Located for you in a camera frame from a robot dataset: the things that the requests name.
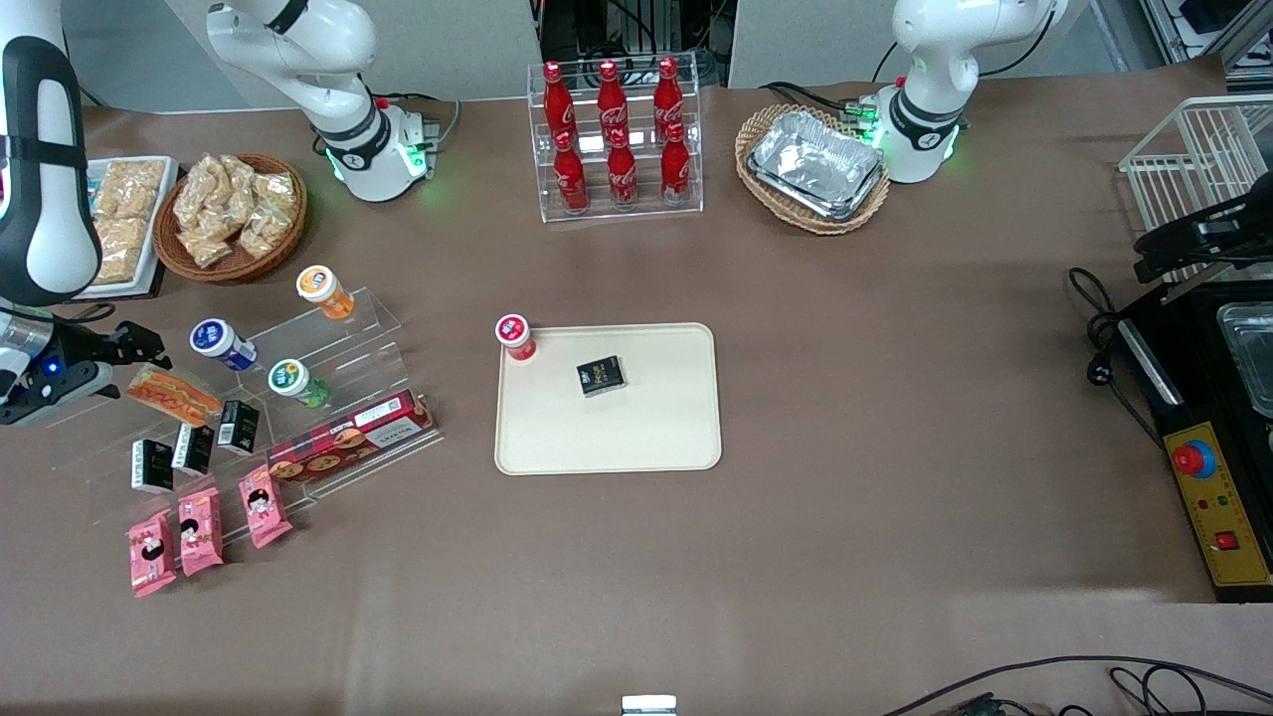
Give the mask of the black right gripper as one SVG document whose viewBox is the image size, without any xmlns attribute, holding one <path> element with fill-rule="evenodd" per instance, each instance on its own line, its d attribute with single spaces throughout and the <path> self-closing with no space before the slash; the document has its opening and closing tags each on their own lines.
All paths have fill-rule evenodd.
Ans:
<svg viewBox="0 0 1273 716">
<path fill-rule="evenodd" d="M 84 324 L 59 324 L 55 326 L 55 357 L 62 368 L 87 361 L 109 366 L 146 363 L 165 368 L 162 336 L 135 322 L 118 322 L 107 333 L 95 333 Z"/>
</svg>

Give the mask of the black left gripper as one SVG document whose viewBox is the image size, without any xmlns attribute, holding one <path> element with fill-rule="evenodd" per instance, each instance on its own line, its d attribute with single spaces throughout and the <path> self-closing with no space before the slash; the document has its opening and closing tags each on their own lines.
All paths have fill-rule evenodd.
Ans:
<svg viewBox="0 0 1273 716">
<path fill-rule="evenodd" d="M 1137 240 L 1137 280 L 1188 282 L 1209 262 L 1255 262 L 1256 251 L 1272 251 L 1272 195 L 1246 192 L 1228 217 L 1183 218 Z"/>
</svg>

